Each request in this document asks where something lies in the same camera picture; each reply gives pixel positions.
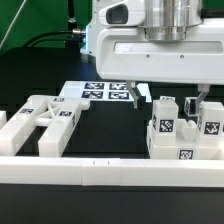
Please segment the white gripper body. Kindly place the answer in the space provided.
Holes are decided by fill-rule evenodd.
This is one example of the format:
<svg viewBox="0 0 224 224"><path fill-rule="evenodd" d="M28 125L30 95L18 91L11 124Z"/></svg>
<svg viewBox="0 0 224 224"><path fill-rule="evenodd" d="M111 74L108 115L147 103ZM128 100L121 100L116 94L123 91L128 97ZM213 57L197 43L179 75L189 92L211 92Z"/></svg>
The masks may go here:
<svg viewBox="0 0 224 224"><path fill-rule="evenodd" d="M104 79L224 84L224 8L202 0L122 0L98 13Z"/></svg>

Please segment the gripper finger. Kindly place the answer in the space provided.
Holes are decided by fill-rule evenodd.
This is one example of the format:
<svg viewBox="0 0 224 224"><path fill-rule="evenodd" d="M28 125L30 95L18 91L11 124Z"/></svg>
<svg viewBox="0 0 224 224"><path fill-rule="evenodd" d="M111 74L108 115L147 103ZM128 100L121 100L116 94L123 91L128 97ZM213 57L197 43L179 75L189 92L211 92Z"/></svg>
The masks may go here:
<svg viewBox="0 0 224 224"><path fill-rule="evenodd" d="M189 115L190 116L197 116L199 114L199 108L202 101L206 98L210 90L209 84L199 84L198 85L198 91L200 94L196 99L193 99L190 101L190 107L189 107Z"/></svg>
<svg viewBox="0 0 224 224"><path fill-rule="evenodd" d="M137 88L137 83L135 81L128 80L126 82L126 87L133 98L134 108L142 110L146 103L146 97L140 93L139 89Z"/></svg>

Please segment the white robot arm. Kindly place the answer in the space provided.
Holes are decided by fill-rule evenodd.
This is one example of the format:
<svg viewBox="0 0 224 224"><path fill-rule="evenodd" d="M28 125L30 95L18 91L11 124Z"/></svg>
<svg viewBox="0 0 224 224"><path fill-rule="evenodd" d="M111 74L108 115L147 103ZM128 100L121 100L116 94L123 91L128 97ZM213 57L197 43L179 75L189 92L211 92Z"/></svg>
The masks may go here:
<svg viewBox="0 0 224 224"><path fill-rule="evenodd" d="M139 82L196 84L202 101L224 85L224 9L202 0L92 0L81 52L99 76L124 80L142 108Z"/></svg>

